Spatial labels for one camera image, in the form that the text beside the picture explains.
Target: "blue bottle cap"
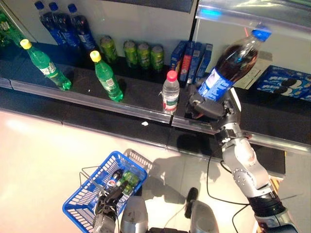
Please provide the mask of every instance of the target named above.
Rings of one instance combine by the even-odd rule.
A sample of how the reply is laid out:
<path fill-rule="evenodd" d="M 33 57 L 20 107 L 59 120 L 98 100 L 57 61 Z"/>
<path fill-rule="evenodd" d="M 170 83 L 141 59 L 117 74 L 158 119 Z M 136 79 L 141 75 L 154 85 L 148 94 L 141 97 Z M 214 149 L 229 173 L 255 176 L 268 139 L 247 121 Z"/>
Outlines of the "blue bottle cap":
<path fill-rule="evenodd" d="M 256 37 L 260 41 L 266 41 L 271 35 L 271 31 L 268 27 L 263 25 L 258 25 L 256 29 L 252 31 L 254 37 Z"/>
<path fill-rule="evenodd" d="M 72 4 L 68 5 L 68 10 L 70 13 L 75 13 L 75 12 L 77 12 L 77 7 L 75 4 L 72 3 Z"/>
<path fill-rule="evenodd" d="M 38 10 L 42 10 L 44 8 L 44 5 L 41 1 L 36 1 L 35 2 L 35 7 L 38 9 Z"/>
<path fill-rule="evenodd" d="M 51 11 L 57 11 L 58 10 L 58 6 L 57 6 L 56 2 L 51 2 L 49 4 L 49 7 L 50 7 Z"/>

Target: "red bottle cap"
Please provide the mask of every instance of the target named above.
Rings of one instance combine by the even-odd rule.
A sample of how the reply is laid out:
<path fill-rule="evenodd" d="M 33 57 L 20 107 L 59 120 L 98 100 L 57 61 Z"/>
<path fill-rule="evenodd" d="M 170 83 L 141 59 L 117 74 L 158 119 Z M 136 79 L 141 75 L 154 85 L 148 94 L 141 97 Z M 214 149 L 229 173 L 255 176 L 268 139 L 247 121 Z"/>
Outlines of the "red bottle cap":
<path fill-rule="evenodd" d="M 177 72 L 175 70 L 170 70 L 167 73 L 166 79 L 170 82 L 174 82 L 177 80 Z"/>

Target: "yellow bottle cap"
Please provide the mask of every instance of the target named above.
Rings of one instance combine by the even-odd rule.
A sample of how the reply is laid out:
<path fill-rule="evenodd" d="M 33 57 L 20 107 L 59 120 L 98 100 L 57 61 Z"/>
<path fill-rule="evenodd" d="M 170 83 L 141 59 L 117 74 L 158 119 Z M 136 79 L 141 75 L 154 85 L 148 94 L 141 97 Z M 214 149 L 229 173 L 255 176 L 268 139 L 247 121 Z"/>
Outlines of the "yellow bottle cap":
<path fill-rule="evenodd" d="M 28 50 L 31 48 L 32 44 L 30 43 L 29 40 L 23 39 L 20 41 L 20 45 L 23 47 L 23 49 Z"/>
<path fill-rule="evenodd" d="M 100 55 L 99 52 L 96 51 L 96 50 L 92 51 L 92 52 L 89 54 L 89 56 L 91 57 L 91 59 L 92 59 L 93 62 L 99 62 L 99 61 L 102 59 L 101 55 Z"/>

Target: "shopping basket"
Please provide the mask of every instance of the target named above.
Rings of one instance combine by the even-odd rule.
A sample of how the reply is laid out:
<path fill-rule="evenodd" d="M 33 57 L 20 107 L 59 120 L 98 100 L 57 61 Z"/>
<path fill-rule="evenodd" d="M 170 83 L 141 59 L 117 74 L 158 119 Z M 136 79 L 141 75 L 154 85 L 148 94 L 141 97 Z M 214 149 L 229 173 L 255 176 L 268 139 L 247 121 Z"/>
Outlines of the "shopping basket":
<path fill-rule="evenodd" d="M 147 178 L 147 172 L 143 168 L 122 153 L 114 151 L 64 203 L 63 212 L 83 232 L 93 232 L 94 207 L 98 200 L 98 193 L 106 186 L 112 174 L 119 168 L 129 170 L 139 177 L 139 183 L 134 188 L 133 193 L 141 187 Z M 119 200 L 117 205 L 118 215 L 124 209 L 129 197 L 130 195 L 123 195 Z"/>

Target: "robotic arm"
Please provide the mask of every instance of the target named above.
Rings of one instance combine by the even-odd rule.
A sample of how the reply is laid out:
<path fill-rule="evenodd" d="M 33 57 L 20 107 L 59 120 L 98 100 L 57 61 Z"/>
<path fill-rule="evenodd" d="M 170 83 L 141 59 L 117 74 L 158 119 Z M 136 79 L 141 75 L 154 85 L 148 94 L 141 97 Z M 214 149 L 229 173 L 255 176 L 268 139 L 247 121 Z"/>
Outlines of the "robotic arm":
<path fill-rule="evenodd" d="M 241 105 L 234 88 L 219 102 L 202 98 L 190 86 L 188 109 L 193 118 L 206 115 L 213 119 L 217 141 L 222 145 L 224 162 L 233 179 L 247 197 L 259 226 L 265 233 L 297 233 L 289 211 L 282 205 L 269 181 L 268 172 L 258 162 L 256 153 L 240 127 Z"/>

